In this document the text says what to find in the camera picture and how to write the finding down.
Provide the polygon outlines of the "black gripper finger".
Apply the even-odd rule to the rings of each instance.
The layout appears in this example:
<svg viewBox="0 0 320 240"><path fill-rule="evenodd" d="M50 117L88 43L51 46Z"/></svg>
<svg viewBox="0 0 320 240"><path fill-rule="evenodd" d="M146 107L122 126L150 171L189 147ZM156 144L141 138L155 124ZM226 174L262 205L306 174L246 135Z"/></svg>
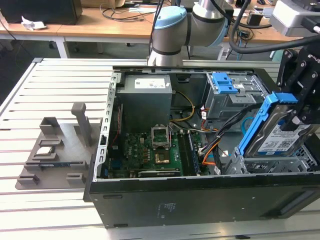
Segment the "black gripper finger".
<svg viewBox="0 0 320 240"><path fill-rule="evenodd" d="M297 66L298 53L293 49L285 49L282 53L276 84L281 92L286 92L287 81Z"/></svg>
<svg viewBox="0 0 320 240"><path fill-rule="evenodd" d="M300 83L303 87L296 97L298 102L285 121L285 130L296 130L298 125L320 124L320 75L307 74Z"/></svg>

